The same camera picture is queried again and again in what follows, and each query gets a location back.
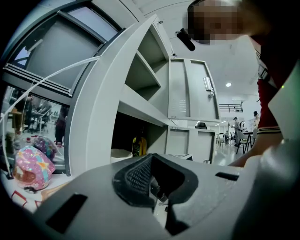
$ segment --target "bottle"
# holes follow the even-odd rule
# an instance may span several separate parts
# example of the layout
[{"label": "bottle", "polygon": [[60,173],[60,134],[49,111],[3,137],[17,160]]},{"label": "bottle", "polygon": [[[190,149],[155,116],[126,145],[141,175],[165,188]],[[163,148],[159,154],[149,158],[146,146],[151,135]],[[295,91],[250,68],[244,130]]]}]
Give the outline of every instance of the bottle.
[{"label": "bottle", "polygon": [[143,137],[143,134],[144,134],[144,127],[141,128],[140,133],[133,139],[132,155],[134,157],[146,155],[147,141]]}]

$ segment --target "ceiling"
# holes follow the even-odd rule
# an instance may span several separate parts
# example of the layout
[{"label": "ceiling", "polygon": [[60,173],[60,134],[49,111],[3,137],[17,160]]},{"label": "ceiling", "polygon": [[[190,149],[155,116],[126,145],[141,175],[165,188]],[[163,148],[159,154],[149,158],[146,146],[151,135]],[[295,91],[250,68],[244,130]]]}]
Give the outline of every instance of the ceiling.
[{"label": "ceiling", "polygon": [[191,52],[176,37],[182,28],[182,16],[192,0],[132,0],[145,17],[157,14],[179,58],[207,62],[218,93],[258,95],[256,84],[258,64],[255,50],[247,36],[237,40],[221,41],[214,45],[194,42]]}]

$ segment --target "black slot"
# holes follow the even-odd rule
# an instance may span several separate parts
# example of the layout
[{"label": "black slot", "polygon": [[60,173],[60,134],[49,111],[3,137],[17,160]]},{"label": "black slot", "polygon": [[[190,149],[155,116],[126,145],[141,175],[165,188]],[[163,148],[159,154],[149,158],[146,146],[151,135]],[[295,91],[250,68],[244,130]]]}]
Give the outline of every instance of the black slot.
[{"label": "black slot", "polygon": [[225,172],[218,172],[216,174],[217,177],[220,177],[220,178],[225,178],[225,179],[228,179],[228,180],[231,180],[231,181],[237,181],[239,176],[238,175],[234,175],[234,174],[229,174],[229,173],[225,173]]},{"label": "black slot", "polygon": [[59,233],[65,233],[87,198],[81,194],[74,194],[49,218],[46,224]]}]

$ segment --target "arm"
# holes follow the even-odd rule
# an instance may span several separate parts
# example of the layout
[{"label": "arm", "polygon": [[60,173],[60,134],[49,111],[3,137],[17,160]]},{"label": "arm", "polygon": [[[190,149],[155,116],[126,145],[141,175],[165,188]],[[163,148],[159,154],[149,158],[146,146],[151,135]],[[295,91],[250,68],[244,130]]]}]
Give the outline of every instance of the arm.
[{"label": "arm", "polygon": [[270,146],[276,146],[280,144],[282,139],[283,137],[281,133],[257,135],[257,140],[255,141],[254,146],[251,148],[251,150],[235,162],[229,164],[229,166],[244,167],[249,157],[262,155],[263,152]]}]

